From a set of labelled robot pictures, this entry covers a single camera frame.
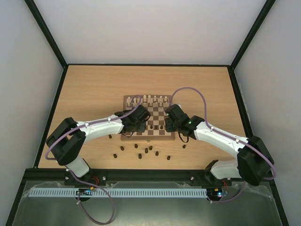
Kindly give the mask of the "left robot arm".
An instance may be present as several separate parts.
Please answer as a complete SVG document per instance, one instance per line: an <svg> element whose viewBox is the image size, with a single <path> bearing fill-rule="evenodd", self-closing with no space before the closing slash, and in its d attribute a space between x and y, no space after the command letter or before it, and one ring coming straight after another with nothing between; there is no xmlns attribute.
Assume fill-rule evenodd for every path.
<svg viewBox="0 0 301 226"><path fill-rule="evenodd" d="M138 132L151 116L142 105L132 110L116 112L106 118L93 121L63 120L46 140L48 150L45 159L56 161L81 178L90 172L89 165L80 157L82 146L99 137Z"/></svg>

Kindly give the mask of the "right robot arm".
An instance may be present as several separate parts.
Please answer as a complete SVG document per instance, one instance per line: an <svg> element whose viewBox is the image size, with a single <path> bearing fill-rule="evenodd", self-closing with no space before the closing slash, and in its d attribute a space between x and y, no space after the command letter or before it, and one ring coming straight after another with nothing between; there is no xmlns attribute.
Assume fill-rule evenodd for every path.
<svg viewBox="0 0 301 226"><path fill-rule="evenodd" d="M206 119L195 115L189 117L177 104L168 107L165 113L168 132L207 142L234 157L232 161L213 161L205 173L208 183L214 185L224 178L241 178L257 186L268 179L268 172L274 169L274 160L261 138L228 133L209 124Z"/></svg>

